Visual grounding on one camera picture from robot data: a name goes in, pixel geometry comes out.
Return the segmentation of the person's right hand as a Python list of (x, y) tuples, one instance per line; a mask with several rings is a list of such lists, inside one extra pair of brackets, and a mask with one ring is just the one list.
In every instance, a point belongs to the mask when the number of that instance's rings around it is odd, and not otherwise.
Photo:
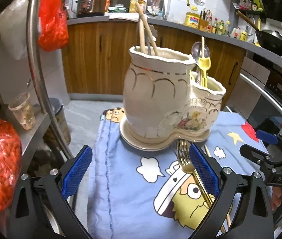
[(271, 208), (275, 210), (282, 203), (282, 190), (279, 187), (272, 188)]

